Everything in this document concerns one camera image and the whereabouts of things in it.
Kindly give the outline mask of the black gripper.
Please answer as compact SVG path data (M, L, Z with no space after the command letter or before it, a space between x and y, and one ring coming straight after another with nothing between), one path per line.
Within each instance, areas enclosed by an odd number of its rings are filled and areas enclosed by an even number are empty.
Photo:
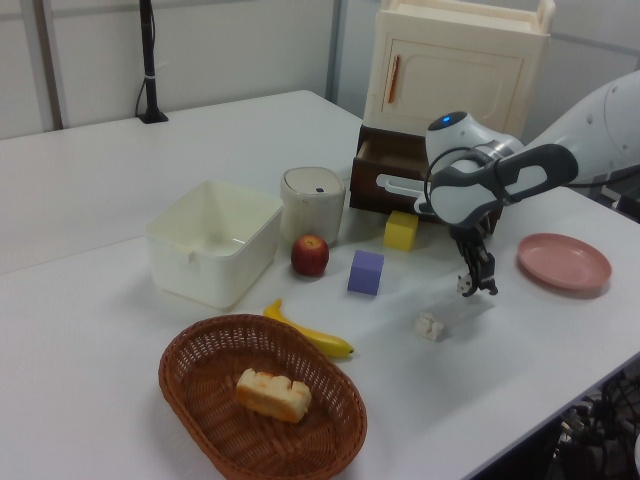
M462 296L473 295L478 287L481 290L486 290L490 295L496 295L498 288L494 279L495 259L486 250L485 229L481 226L471 228L450 226L449 234L456 242L459 253L469 269L466 280L463 282Z

